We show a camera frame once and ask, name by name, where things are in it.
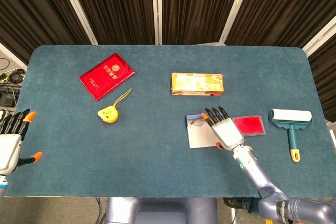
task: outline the black cable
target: black cable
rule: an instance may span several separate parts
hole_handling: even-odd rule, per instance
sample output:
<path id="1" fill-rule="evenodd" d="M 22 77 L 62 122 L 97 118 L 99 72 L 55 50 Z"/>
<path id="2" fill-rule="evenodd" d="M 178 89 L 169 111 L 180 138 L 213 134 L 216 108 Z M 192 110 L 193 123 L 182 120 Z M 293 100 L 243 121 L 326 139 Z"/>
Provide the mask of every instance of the black cable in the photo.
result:
<path id="1" fill-rule="evenodd" d="M 2 109 L 2 110 L 5 110 L 5 109 Z M 8 111 L 8 112 L 13 112 L 13 113 L 15 112 L 15 111 L 13 111 L 13 110 L 5 110 L 5 111 Z"/>
<path id="2" fill-rule="evenodd" d="M 96 219 L 96 224 L 99 224 L 99 219 L 100 219 L 100 214 L 101 214 L 101 202 L 100 202 L 100 198 L 96 197 L 96 201 L 98 203 L 98 207 L 99 207 L 99 213 L 98 213 L 98 217 Z"/>
<path id="3" fill-rule="evenodd" d="M 7 82 L 18 84 L 23 81 L 25 71 L 23 69 L 17 69 L 13 71 L 9 76 Z"/>
<path id="4" fill-rule="evenodd" d="M 7 60 L 7 61 L 8 61 L 7 66 L 6 66 L 5 68 L 0 69 L 0 71 L 1 71 L 1 70 L 5 70 L 5 69 L 8 68 L 8 66 L 11 64 L 11 63 L 10 63 L 10 60 L 8 60 L 7 58 L 0 58 L 0 60 Z"/>
<path id="5" fill-rule="evenodd" d="M 20 85 L 16 85 L 16 84 L 11 84 L 11 83 L 0 83 L 0 87 L 12 87 L 12 88 L 22 88 L 22 86 Z"/>
<path id="6" fill-rule="evenodd" d="M 99 224 L 103 224 L 103 223 L 104 223 L 104 221 L 105 221 L 105 217 L 106 217 L 106 212 L 105 212 L 105 213 L 103 214 L 103 216 L 101 217 Z"/>
<path id="7" fill-rule="evenodd" d="M 14 89 L 11 86 L 7 86 L 7 94 L 8 94 L 8 96 L 12 96 L 13 95 L 14 103 L 16 105 L 17 100 L 18 100 L 17 95 L 19 94 L 19 92 L 14 92 Z"/>
<path id="8" fill-rule="evenodd" d="M 0 109 L 0 112 L 2 112 L 2 115 L 1 115 L 1 118 L 0 118 L 0 121 L 6 117 L 6 111 L 8 110 L 5 110 L 5 109 Z"/>

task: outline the white curtain pole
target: white curtain pole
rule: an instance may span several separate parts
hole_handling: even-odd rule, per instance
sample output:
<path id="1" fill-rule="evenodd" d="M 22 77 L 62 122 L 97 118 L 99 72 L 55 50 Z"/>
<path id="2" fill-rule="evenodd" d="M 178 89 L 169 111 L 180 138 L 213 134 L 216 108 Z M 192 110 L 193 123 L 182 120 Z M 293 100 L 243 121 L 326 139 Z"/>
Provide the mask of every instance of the white curtain pole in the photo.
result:
<path id="1" fill-rule="evenodd" d="M 219 42 L 218 42 L 218 44 L 220 46 L 225 45 L 225 41 L 227 39 L 227 36 L 230 33 L 230 30 L 232 28 L 233 23 L 234 23 L 234 21 L 237 17 L 237 14 L 238 14 L 238 11 L 240 9 L 240 6 L 242 5 L 242 2 L 243 2 L 243 0 L 235 0 L 233 2 L 233 5 L 232 5 L 230 13 L 229 13 L 229 16 L 226 20 L 222 35 L 220 36 L 220 39 L 219 39 Z"/>
<path id="2" fill-rule="evenodd" d="M 80 21 L 80 23 L 82 24 L 82 27 L 86 33 L 86 35 L 88 36 L 90 42 L 92 45 L 98 45 L 97 39 L 91 29 L 91 26 L 89 24 L 89 21 L 85 15 L 85 12 L 79 2 L 79 0 L 70 0 L 70 3 L 73 7 L 73 9 L 75 10 L 77 17 Z"/>
<path id="3" fill-rule="evenodd" d="M 336 16 L 333 17 L 303 48 L 307 57 L 311 56 L 317 49 L 326 43 L 336 34 Z"/>
<path id="4" fill-rule="evenodd" d="M 162 45 L 162 0 L 153 0 L 155 44 Z"/>

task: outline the metal base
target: metal base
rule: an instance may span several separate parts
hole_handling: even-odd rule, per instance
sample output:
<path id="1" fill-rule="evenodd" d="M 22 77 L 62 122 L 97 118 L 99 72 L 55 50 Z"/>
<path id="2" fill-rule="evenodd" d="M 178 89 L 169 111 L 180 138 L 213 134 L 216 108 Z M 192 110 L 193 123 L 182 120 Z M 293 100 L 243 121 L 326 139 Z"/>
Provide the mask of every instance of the metal base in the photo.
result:
<path id="1" fill-rule="evenodd" d="M 172 218 L 174 223 L 217 224 L 216 198 L 109 197 L 105 224 L 171 224 Z"/>

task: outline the blue tablecloth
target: blue tablecloth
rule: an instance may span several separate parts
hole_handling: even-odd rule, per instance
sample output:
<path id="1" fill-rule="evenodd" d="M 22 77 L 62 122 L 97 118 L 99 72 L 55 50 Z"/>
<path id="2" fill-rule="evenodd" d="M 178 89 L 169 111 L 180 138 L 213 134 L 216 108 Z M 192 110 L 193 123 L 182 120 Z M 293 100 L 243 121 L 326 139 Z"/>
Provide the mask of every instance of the blue tablecloth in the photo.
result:
<path id="1" fill-rule="evenodd" d="M 96 102 L 78 77 L 118 52 L 135 76 Z M 223 73 L 220 97 L 172 96 L 172 72 Z M 130 87 L 106 124 L 97 111 Z M 221 105 L 232 117 L 261 115 L 266 135 L 246 144 L 290 196 L 336 192 L 336 157 L 305 53 L 293 47 L 41 46 L 30 60 L 17 111 L 38 112 L 21 157 L 43 151 L 37 164 L 8 177 L 9 196 L 256 196 L 232 153 L 189 149 L 185 116 Z M 287 131 L 268 122 L 270 109 L 309 110 L 298 131 L 300 163 Z"/>

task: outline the lint roller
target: lint roller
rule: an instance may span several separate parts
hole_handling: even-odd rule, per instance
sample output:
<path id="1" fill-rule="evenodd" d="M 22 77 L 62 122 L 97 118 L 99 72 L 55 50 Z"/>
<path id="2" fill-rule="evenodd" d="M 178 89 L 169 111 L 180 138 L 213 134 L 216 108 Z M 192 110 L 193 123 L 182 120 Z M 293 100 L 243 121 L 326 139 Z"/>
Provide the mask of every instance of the lint roller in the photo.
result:
<path id="1" fill-rule="evenodd" d="M 287 129 L 290 156 L 294 162 L 299 162 L 300 151 L 295 130 L 304 129 L 313 123 L 311 112 L 271 109 L 269 120 L 276 126 Z"/>
<path id="2" fill-rule="evenodd" d="M 108 106 L 105 109 L 98 111 L 98 115 L 103 120 L 103 122 L 114 123 L 118 119 L 119 114 L 116 105 L 126 96 L 128 96 L 128 94 L 131 93 L 132 90 L 133 89 L 129 89 L 125 94 L 121 95 L 112 106 Z"/>

